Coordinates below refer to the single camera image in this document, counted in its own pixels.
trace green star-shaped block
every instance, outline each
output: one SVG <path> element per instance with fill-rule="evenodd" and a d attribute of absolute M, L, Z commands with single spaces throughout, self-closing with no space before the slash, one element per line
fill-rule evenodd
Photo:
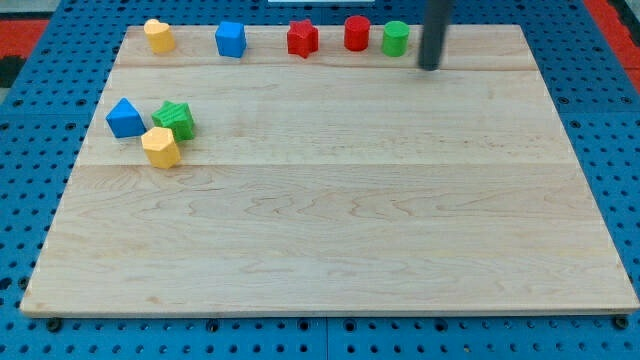
<path fill-rule="evenodd" d="M 191 140 L 193 134 L 193 117 L 189 110 L 189 104 L 176 104 L 165 101 L 158 111 L 151 114 L 151 119 L 156 126 L 171 129 L 176 142 Z"/>

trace blue cube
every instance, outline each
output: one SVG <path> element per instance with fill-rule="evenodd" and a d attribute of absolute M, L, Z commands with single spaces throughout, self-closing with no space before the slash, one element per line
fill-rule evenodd
<path fill-rule="evenodd" d="M 247 48 L 244 24 L 223 21 L 216 31 L 216 44 L 220 56 L 241 58 Z"/>
<path fill-rule="evenodd" d="M 141 136 L 147 129 L 142 117 L 127 98 L 122 98 L 107 115 L 107 123 L 116 138 Z"/>

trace red surface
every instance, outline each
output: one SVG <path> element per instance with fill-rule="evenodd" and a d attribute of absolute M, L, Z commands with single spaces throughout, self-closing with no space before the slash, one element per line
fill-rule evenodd
<path fill-rule="evenodd" d="M 318 28 L 311 24 L 311 20 L 292 21 L 287 32 L 287 47 L 289 54 L 297 54 L 308 58 L 309 54 L 318 51 Z"/>
<path fill-rule="evenodd" d="M 618 57 L 620 64 L 640 92 L 640 48 L 631 40 L 631 34 L 618 18 L 618 12 L 606 0 L 584 0 L 591 16 Z"/>
<path fill-rule="evenodd" d="M 29 57 L 49 20 L 0 21 L 0 58 L 9 55 Z"/>
<path fill-rule="evenodd" d="M 344 22 L 344 47 L 351 51 L 362 51 L 369 46 L 371 22 L 364 16 L 350 16 Z"/>

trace wood grain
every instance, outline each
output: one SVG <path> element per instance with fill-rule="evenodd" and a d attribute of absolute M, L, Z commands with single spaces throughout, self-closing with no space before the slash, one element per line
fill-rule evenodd
<path fill-rule="evenodd" d="M 284 50 L 248 27 L 130 28 L 22 310 L 49 317 L 626 313 L 638 300 L 518 27 L 454 26 L 444 70 L 409 54 Z M 171 170 L 104 114 L 189 102 Z"/>

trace green cylinder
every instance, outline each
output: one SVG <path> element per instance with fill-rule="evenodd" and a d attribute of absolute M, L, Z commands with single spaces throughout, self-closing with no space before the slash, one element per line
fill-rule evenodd
<path fill-rule="evenodd" d="M 384 25 L 382 52 L 391 57 L 404 55 L 409 42 L 409 25 L 402 21 L 389 21 Z"/>

